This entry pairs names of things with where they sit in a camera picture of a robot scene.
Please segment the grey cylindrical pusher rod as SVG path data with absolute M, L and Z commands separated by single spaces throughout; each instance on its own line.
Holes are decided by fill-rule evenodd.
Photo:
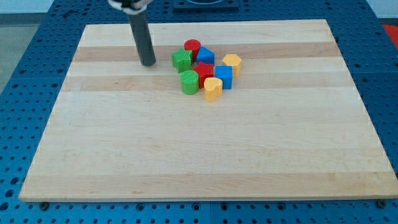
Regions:
M 141 64 L 143 66 L 154 65 L 156 58 L 146 13 L 128 15 L 128 18 Z

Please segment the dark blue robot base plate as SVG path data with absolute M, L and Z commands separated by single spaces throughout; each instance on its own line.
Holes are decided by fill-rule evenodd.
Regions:
M 240 0 L 171 0 L 173 12 L 187 10 L 238 10 Z

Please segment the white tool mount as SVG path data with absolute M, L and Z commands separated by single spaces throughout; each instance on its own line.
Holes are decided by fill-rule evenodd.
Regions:
M 108 4 L 127 15 L 138 15 L 147 9 L 153 0 L 108 0 Z

